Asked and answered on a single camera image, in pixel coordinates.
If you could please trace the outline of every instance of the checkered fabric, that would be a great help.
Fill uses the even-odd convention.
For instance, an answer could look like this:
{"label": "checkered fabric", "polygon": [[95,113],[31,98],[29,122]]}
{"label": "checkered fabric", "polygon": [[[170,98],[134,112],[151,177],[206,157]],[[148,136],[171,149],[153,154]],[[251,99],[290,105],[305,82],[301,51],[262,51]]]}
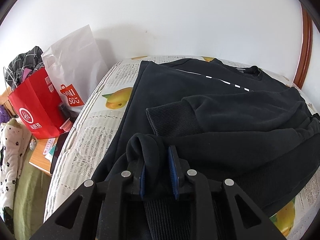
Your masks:
{"label": "checkered fabric", "polygon": [[19,54],[9,64],[4,78],[12,91],[22,83],[22,75],[25,68],[31,69],[32,72],[30,72],[29,75],[32,75],[35,71],[44,66],[41,54],[42,50],[38,46],[35,46],[32,50]]}

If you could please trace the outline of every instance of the white plastic bag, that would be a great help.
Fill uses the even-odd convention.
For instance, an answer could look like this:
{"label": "white plastic bag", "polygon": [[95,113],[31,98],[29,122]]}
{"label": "white plastic bag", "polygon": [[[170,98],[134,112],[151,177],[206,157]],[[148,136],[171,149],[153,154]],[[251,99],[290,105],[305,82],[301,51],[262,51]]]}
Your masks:
{"label": "white plastic bag", "polygon": [[41,57],[63,103],[75,112],[81,111],[109,70],[89,25],[57,41]]}

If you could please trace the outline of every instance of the sweatshirt sleeve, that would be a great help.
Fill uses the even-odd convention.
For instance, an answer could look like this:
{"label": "sweatshirt sleeve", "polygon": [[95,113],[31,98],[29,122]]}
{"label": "sweatshirt sleeve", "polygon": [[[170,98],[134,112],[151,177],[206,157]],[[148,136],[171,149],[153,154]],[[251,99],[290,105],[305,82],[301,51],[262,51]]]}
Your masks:
{"label": "sweatshirt sleeve", "polygon": [[295,88],[230,95],[195,95],[146,109],[156,135],[172,137],[201,132],[271,131],[298,127],[310,112]]}

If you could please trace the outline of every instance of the black sweatshirt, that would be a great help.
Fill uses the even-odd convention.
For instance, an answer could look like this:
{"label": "black sweatshirt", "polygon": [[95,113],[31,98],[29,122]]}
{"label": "black sweatshirt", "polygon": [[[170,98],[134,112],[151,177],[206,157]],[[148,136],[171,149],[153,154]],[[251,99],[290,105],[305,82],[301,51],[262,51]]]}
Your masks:
{"label": "black sweatshirt", "polygon": [[256,66],[241,73],[216,59],[142,61],[122,122],[92,179],[110,178],[143,156],[147,192],[172,194],[163,171],[167,148],[175,145],[191,168],[209,179],[234,179],[271,216],[318,168],[319,132],[299,92]]}

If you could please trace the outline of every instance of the white wall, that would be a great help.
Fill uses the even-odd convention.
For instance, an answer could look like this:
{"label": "white wall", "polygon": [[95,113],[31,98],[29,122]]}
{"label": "white wall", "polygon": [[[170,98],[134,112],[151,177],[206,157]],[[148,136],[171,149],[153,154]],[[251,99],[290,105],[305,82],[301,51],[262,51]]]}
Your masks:
{"label": "white wall", "polygon": [[86,24],[108,65],[146,54],[200,55],[291,80],[302,37],[298,0],[18,0],[0,26],[0,66]]}
{"label": "white wall", "polygon": [[320,111],[320,33],[314,24],[311,59],[302,91]]}

